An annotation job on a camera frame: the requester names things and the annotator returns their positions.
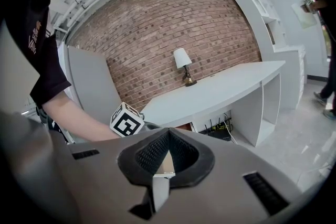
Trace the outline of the grey refrigerator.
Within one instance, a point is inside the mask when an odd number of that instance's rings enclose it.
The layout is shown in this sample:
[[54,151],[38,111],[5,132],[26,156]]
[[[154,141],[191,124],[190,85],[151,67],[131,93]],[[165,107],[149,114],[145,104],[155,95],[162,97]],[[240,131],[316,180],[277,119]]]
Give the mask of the grey refrigerator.
[[67,54],[76,100],[88,115],[109,125],[121,99],[105,57],[73,46],[67,47]]

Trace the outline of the white-shade table lamp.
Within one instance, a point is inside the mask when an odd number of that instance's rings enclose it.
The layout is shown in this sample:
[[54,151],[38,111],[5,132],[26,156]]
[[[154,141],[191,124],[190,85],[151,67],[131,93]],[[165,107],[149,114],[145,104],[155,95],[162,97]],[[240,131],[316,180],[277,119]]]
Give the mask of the white-shade table lamp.
[[182,78],[186,87],[193,86],[197,84],[196,80],[192,79],[192,76],[189,73],[188,66],[192,64],[192,60],[186,53],[184,48],[179,48],[173,52],[177,69],[184,69],[184,76]]

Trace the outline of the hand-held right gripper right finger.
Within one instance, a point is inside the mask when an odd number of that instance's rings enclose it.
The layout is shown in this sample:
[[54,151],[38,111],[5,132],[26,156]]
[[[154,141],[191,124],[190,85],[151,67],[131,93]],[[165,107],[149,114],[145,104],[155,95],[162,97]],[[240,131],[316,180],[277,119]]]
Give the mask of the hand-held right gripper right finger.
[[288,203],[302,194],[286,174],[249,149],[203,134],[181,132],[208,146],[215,164],[197,186],[171,190],[154,216],[155,224],[255,224],[268,219],[268,212],[244,179],[254,172]]

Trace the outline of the person in black shirt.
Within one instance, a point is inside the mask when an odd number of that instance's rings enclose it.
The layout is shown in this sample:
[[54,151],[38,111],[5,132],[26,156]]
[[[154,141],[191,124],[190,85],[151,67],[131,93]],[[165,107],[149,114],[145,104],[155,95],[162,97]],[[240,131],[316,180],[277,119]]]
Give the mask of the person in black shirt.
[[38,107],[71,84],[59,64],[56,36],[47,36],[50,0],[2,0],[0,15],[29,63],[39,73],[30,92]]

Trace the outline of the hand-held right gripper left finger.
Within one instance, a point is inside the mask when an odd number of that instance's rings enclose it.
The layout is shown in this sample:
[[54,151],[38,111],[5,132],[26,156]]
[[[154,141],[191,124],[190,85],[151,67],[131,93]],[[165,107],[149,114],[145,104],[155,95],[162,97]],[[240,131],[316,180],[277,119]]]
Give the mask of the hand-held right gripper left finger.
[[124,150],[145,146],[160,129],[115,140],[67,145],[51,132],[55,158],[76,203],[76,224],[164,224],[154,213],[147,186],[134,185],[119,167],[119,160],[134,159]]

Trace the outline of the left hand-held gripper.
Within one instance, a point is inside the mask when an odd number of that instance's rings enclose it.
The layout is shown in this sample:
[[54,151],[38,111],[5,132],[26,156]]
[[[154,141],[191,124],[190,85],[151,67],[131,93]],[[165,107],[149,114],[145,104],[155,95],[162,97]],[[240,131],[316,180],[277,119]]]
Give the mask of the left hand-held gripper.
[[120,137],[128,137],[139,132],[160,128],[160,126],[144,119],[143,113],[139,113],[130,105],[122,102],[111,116],[109,127]]

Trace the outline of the black router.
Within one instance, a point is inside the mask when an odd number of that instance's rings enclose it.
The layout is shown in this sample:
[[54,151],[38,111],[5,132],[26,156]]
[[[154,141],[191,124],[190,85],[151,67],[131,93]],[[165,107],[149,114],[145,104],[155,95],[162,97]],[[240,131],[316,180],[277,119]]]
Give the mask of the black router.
[[227,112],[206,121],[200,128],[199,133],[212,138],[232,142],[231,132],[233,129],[232,117]]

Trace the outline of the white desk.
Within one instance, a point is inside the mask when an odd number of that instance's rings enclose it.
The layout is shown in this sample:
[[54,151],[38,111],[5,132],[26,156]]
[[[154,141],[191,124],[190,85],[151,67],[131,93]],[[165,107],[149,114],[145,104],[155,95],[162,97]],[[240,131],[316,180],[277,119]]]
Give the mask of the white desk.
[[161,127],[192,123],[196,129],[230,112],[234,129],[254,147],[277,123],[284,61],[239,64],[157,96],[145,106],[145,120]]

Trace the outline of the person's left forearm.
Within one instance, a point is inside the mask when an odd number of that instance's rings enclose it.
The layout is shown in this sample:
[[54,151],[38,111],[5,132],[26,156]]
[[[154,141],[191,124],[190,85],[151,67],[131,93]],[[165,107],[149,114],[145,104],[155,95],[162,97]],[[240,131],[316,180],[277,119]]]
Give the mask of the person's left forearm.
[[96,142],[119,138],[109,126],[88,115],[63,91],[42,107],[58,125],[84,140]]

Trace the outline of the white hutch cabinet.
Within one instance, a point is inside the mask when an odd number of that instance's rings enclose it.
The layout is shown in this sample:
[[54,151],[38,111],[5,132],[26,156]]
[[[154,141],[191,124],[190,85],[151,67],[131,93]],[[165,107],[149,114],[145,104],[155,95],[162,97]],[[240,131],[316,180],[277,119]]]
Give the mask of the white hutch cabinet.
[[278,13],[270,0],[235,0],[257,41],[262,61],[285,61],[281,67],[282,109],[296,109],[306,83],[303,45],[290,46]]

